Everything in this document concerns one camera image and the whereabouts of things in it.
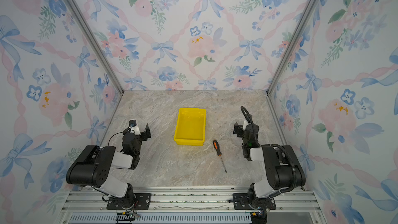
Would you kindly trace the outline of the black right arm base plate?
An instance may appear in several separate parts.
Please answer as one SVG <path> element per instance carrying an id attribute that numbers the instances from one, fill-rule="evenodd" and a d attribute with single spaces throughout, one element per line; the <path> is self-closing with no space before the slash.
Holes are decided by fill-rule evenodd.
<path id="1" fill-rule="evenodd" d="M 233 199 L 229 203 L 233 203 L 235 210 L 253 210 L 253 211 L 271 211 L 276 210 L 274 199 L 270 198 L 257 198 L 249 196 L 248 193 L 240 194 L 234 193 Z"/>

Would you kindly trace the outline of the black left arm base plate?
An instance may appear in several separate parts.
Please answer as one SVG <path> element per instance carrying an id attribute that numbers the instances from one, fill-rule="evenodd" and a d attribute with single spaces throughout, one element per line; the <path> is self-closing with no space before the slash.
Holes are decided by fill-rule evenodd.
<path id="1" fill-rule="evenodd" d="M 108 200 L 107 210 L 148 210 L 151 202 L 150 193 L 135 193 L 132 200 L 112 198 Z"/>

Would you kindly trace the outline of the orange black handled screwdriver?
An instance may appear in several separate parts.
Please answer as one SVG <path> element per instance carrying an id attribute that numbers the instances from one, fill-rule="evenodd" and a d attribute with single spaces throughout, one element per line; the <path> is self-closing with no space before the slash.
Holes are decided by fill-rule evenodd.
<path id="1" fill-rule="evenodd" d="M 217 152 L 218 157 L 220 158 L 220 161 L 221 161 L 221 163 L 223 165 L 224 171 L 227 173 L 227 168 L 226 168 L 225 163 L 223 161 L 222 152 L 221 152 L 220 145 L 219 145 L 218 141 L 217 140 L 213 140 L 212 144 L 213 144 L 214 149 Z"/>

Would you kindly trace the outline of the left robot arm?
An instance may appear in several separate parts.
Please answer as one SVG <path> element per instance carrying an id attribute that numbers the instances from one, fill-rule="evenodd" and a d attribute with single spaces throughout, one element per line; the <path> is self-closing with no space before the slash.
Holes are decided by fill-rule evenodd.
<path id="1" fill-rule="evenodd" d="M 144 141 L 151 138 L 147 124 L 140 131 L 136 120 L 130 120 L 129 126 L 121 132 L 122 150 L 116 151 L 115 146 L 100 147 L 88 145 L 80 153 L 66 173 L 66 182 L 70 185 L 91 187 L 108 196 L 107 209 L 133 210 L 147 202 L 134 193 L 130 183 L 122 182 L 110 174 L 111 168 L 134 170 L 140 162 L 141 147 Z"/>

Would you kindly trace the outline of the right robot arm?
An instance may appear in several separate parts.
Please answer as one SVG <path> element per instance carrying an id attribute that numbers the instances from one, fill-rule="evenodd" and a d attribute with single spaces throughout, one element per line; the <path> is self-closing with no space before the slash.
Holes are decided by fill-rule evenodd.
<path id="1" fill-rule="evenodd" d="M 248 161 L 264 164 L 264 178 L 250 185 L 246 194 L 233 194 L 230 200 L 235 210 L 276 210 L 275 198 L 303 187 L 306 177 L 290 145 L 260 145 L 257 141 L 259 126 L 234 124 L 233 134 L 242 139 L 243 156 Z"/>

